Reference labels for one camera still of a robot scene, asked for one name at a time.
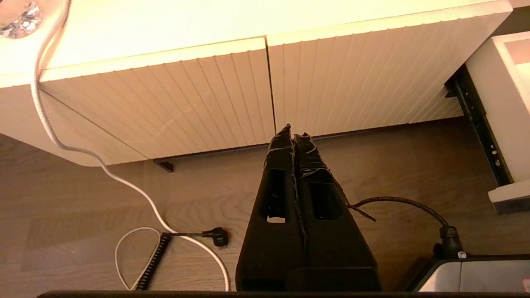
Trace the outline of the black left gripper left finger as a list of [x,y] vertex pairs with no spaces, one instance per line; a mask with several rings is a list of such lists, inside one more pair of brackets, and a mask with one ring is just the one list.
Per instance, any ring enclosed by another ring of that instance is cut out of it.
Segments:
[[239,292],[289,289],[305,262],[306,230],[296,177],[295,145],[286,124],[273,136],[236,266]]

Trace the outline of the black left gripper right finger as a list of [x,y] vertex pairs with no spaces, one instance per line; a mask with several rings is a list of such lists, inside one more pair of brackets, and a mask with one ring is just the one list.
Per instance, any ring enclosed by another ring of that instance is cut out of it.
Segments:
[[349,211],[343,188],[310,135],[296,134],[294,145],[305,232],[302,285],[318,292],[380,292],[377,262]]

